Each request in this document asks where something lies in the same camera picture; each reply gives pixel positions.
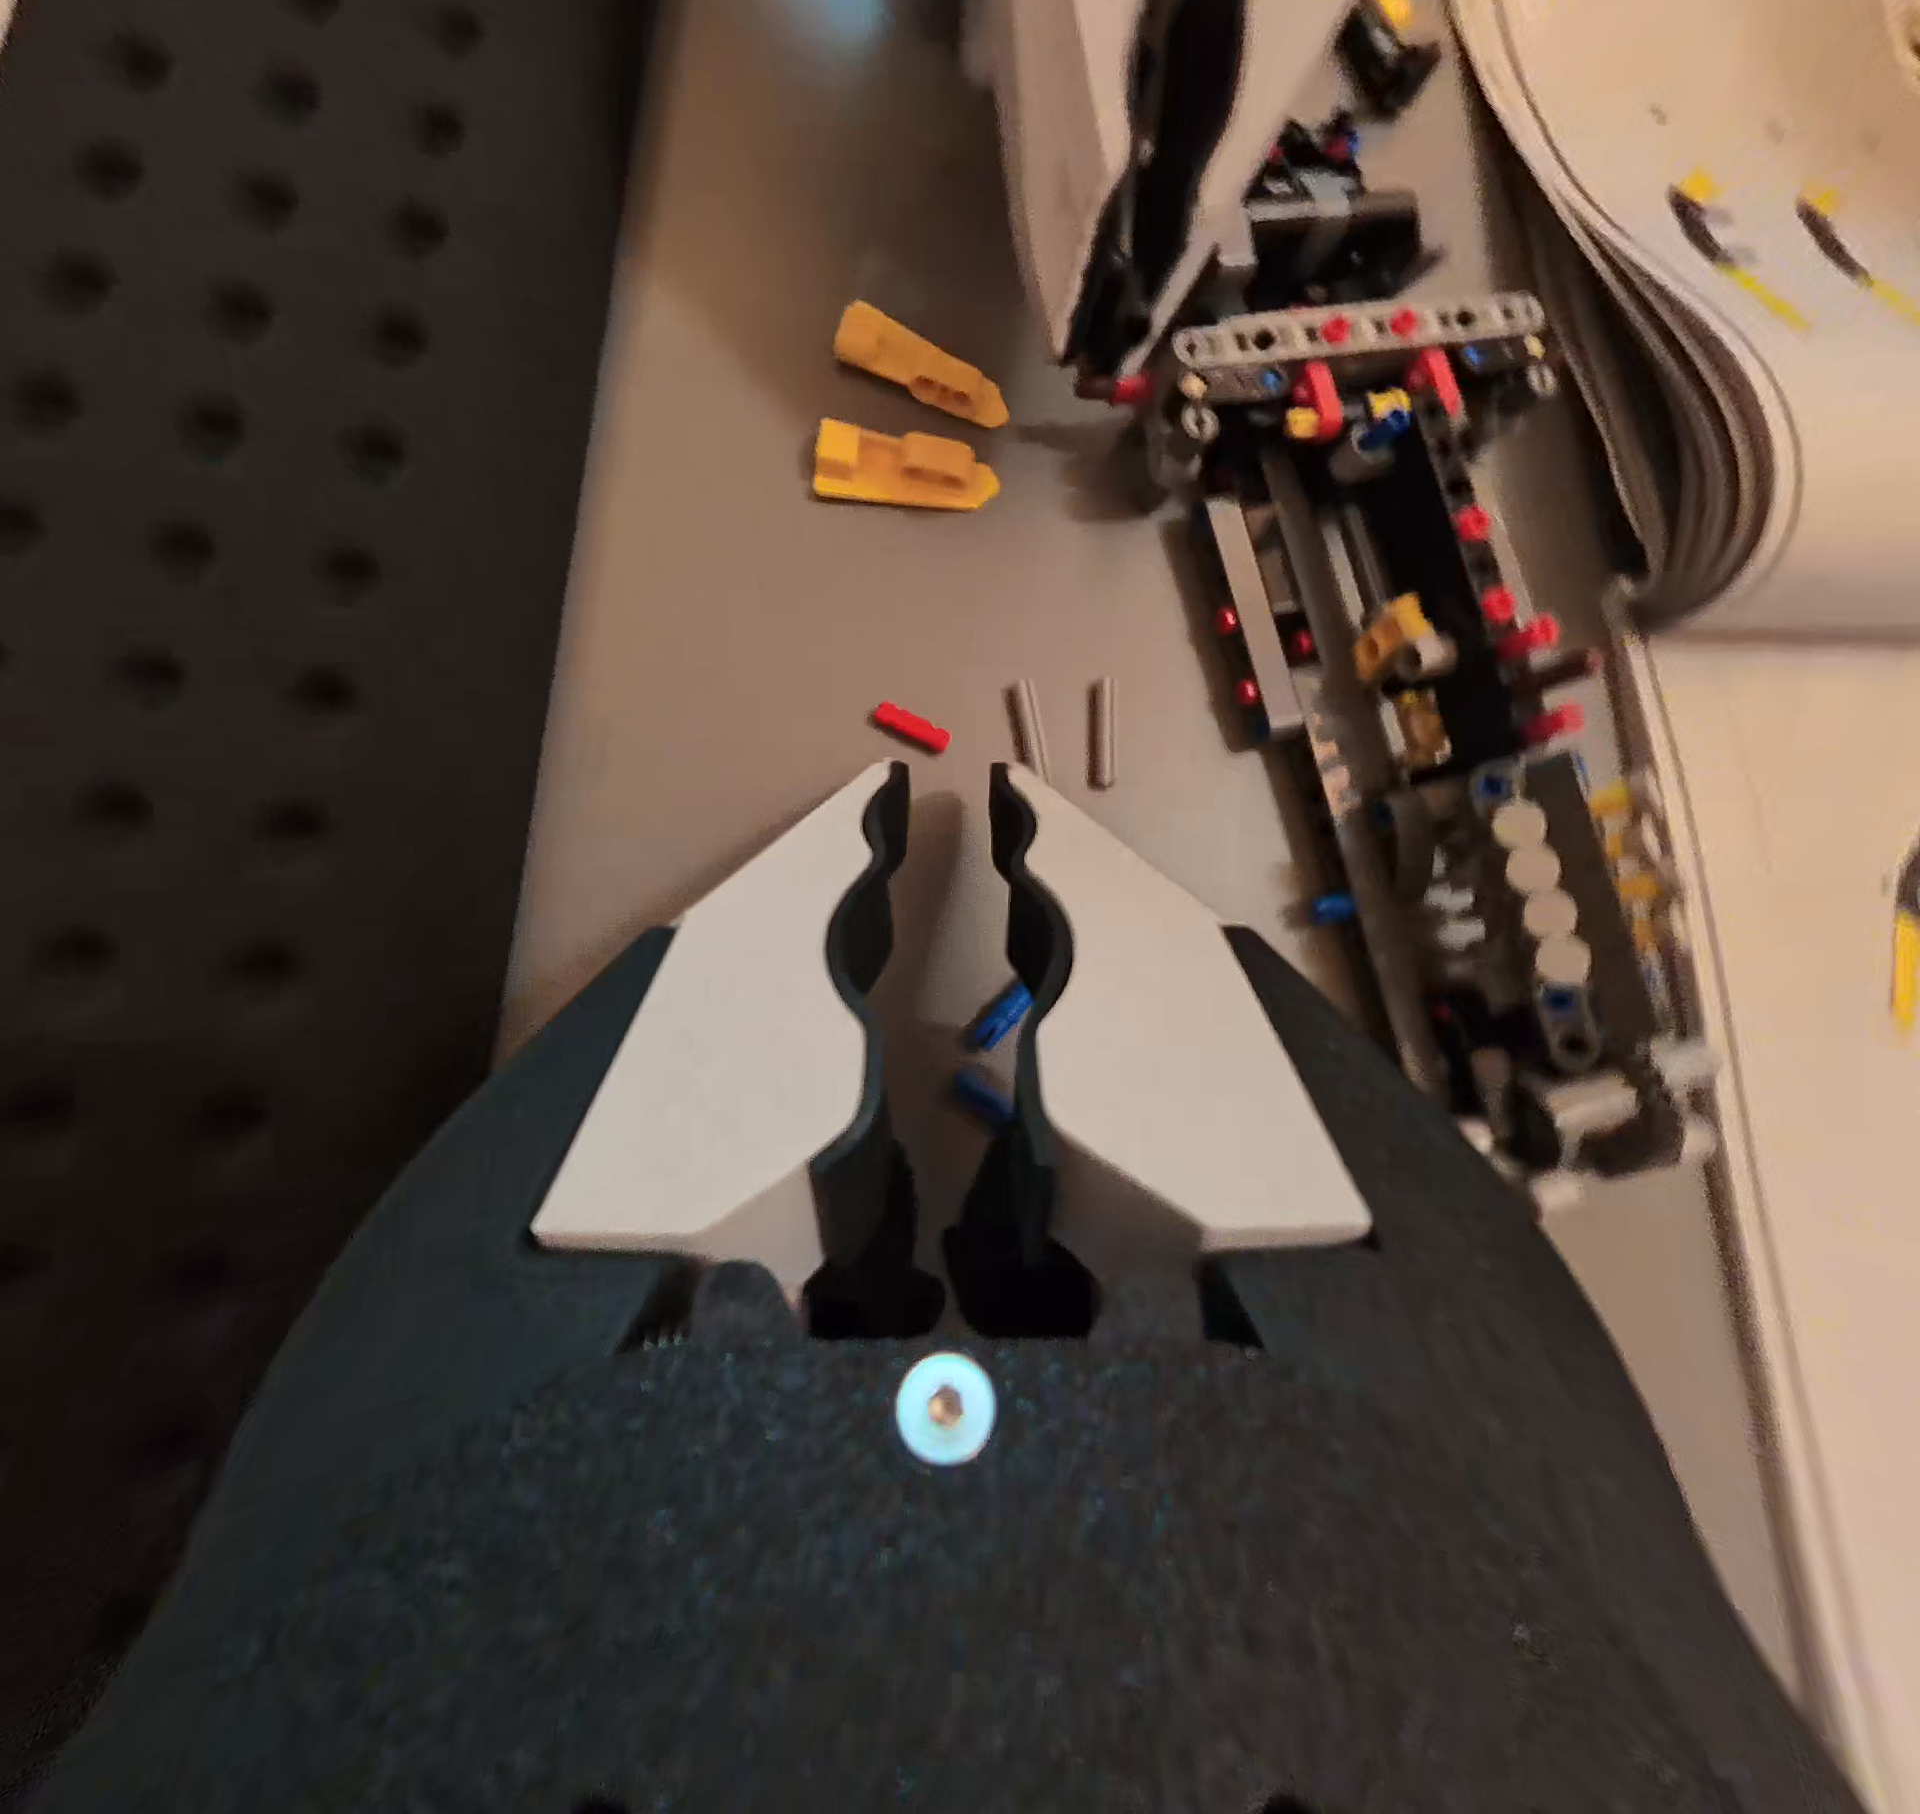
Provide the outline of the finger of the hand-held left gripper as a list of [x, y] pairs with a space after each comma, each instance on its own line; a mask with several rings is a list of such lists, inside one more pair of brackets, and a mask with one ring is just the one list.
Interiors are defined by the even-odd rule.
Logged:
[[1135, 371], [1356, 0], [1140, 0], [1101, 206], [1101, 374]]
[[1146, 151], [1140, 47], [1164, 0], [969, 0], [968, 58], [999, 132], [1007, 224], [1057, 362], [1142, 362], [1131, 250]]

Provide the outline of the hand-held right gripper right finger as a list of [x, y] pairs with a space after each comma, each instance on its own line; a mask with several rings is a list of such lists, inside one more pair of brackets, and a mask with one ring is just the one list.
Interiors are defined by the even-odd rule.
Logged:
[[1120, 1280], [1367, 1244], [1242, 930], [1021, 764], [990, 772], [988, 828], [1033, 1010], [962, 1065], [1014, 1102], [942, 1232], [962, 1321], [1086, 1337]]

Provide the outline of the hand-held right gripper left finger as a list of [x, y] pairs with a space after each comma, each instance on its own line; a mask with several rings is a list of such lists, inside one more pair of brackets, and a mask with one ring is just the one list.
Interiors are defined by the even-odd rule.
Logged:
[[877, 760], [664, 930], [532, 1215], [541, 1249], [751, 1263], [823, 1337], [941, 1323], [874, 1000], [908, 825], [908, 768]]

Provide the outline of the yellow lego panel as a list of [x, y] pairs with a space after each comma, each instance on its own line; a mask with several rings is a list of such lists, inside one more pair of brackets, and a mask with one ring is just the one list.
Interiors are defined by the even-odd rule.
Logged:
[[813, 494], [855, 506], [975, 511], [999, 497], [1001, 482], [958, 439], [881, 434], [830, 416], [813, 450]]
[[869, 379], [901, 387], [919, 405], [973, 428], [993, 433], [1009, 425], [1004, 395], [980, 365], [935, 346], [865, 298], [841, 309], [834, 355]]

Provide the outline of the lego car chassis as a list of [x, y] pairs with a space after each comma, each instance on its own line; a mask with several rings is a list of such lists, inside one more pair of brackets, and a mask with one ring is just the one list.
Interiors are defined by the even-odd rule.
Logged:
[[1677, 977], [1646, 784], [1476, 482], [1556, 387], [1526, 290], [1433, 298], [1419, 202], [1373, 190], [1351, 113], [1285, 121], [1189, 290], [1075, 395], [1192, 508], [1256, 745], [1297, 782], [1403, 1075], [1536, 1209], [1720, 1151], [1717, 1056]]

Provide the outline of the white instruction booklet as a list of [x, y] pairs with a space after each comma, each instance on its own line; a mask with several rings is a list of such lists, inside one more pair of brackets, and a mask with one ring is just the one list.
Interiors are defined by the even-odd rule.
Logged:
[[1915, 1810], [1915, 0], [1448, 0], [1656, 370], [1550, 294], [1645, 550], [1667, 807], [1811, 1688]]

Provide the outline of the black yellow lego connector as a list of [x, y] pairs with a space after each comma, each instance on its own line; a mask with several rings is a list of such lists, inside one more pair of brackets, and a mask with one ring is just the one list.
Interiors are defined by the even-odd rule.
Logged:
[[1402, 115], [1442, 64], [1439, 41], [1417, 36], [1410, 0], [1354, 0], [1335, 36], [1335, 58], [1367, 110]]

